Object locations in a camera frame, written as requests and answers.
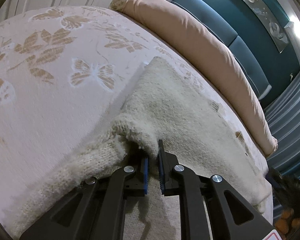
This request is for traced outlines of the floral patterned bed blanket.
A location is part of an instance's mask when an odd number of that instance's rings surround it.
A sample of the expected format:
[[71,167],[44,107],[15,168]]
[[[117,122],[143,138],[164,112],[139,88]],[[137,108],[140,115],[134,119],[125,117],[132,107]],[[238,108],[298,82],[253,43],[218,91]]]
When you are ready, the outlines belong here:
[[0,23],[0,223],[13,239],[10,223],[26,198],[108,128],[155,57],[220,104],[226,122],[253,142],[198,70],[118,12],[52,7]]

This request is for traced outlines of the floral wall art panel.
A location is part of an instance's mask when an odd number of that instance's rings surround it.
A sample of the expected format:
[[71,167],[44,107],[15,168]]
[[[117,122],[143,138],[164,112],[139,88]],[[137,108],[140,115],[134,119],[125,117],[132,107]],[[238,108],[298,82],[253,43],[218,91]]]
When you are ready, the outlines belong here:
[[289,39],[281,24],[263,0],[242,0],[263,24],[278,52],[281,54]]

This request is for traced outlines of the cream knitted sweater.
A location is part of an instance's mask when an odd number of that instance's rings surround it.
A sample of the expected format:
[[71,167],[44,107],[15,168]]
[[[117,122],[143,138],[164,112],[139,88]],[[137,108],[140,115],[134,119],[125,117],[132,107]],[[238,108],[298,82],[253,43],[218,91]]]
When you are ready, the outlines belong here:
[[220,174],[260,214],[267,213],[271,185],[263,155],[240,128],[223,118],[223,107],[198,93],[160,57],[155,57],[126,98],[119,114],[91,143],[71,154],[26,198],[10,223],[15,238],[63,195],[89,176],[104,178],[127,163],[132,144],[153,163],[158,140],[168,152],[202,176]]

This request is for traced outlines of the pink rolled duvet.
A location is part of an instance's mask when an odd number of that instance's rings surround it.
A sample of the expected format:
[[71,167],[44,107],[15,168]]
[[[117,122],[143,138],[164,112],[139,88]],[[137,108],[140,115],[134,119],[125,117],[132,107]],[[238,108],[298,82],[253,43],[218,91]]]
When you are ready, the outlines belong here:
[[190,13],[166,0],[112,0],[110,8],[156,33],[196,67],[232,105],[265,157],[277,150],[277,139],[234,55]]

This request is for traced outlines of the grey striped curtain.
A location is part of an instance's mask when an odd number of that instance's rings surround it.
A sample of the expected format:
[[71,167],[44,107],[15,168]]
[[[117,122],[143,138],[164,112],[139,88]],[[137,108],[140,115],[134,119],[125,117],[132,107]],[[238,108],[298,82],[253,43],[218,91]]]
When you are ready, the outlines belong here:
[[275,153],[267,158],[268,166],[300,178],[300,72],[264,112],[278,142]]

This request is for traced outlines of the teal upholstered headboard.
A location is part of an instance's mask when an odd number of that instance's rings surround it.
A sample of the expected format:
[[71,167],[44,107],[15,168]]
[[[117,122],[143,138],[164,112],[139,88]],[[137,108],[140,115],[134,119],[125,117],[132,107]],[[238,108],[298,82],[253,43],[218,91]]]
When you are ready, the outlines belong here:
[[261,99],[266,108],[275,101],[300,72],[293,45],[279,51],[264,25],[243,0],[175,0],[220,38],[226,46],[240,37],[272,86]]

